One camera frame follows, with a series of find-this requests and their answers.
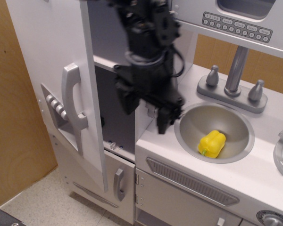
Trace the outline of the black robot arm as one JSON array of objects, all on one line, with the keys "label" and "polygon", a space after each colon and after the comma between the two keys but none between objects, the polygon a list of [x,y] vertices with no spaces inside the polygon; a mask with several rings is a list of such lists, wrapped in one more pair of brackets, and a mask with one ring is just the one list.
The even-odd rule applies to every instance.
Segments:
[{"label": "black robot arm", "polygon": [[174,79],[185,69],[184,58],[175,48],[180,24],[167,0],[110,0],[125,29],[129,66],[115,65],[115,87],[123,110],[131,114],[140,99],[158,108],[157,127],[165,134],[180,118],[184,98]]}]

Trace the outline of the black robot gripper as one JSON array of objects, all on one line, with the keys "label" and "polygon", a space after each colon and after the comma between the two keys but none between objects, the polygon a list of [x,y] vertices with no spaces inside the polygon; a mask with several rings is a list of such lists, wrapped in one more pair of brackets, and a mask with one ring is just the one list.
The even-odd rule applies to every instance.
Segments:
[{"label": "black robot gripper", "polygon": [[158,110],[159,134],[165,134],[182,114],[183,97],[177,91],[173,79],[182,75],[185,63],[177,73],[173,58],[150,65],[115,65],[115,87],[123,111],[130,115],[139,106],[140,99],[150,102]]}]

